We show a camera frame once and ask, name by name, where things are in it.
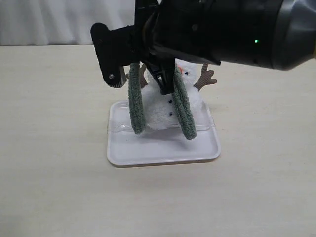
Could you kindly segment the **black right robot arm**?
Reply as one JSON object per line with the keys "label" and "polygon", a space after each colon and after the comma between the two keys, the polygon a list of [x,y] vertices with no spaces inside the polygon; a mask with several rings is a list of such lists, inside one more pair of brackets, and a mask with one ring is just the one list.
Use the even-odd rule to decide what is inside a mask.
{"label": "black right robot arm", "polygon": [[313,0],[137,0],[135,51],[163,95],[174,91],[175,60],[287,71],[316,46]]}

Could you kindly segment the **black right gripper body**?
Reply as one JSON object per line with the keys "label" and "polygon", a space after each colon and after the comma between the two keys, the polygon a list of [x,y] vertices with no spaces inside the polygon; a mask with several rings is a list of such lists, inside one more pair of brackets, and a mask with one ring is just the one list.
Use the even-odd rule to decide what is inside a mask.
{"label": "black right gripper body", "polygon": [[137,0],[133,51],[151,63],[178,58],[220,65],[207,42],[207,14],[213,0]]}

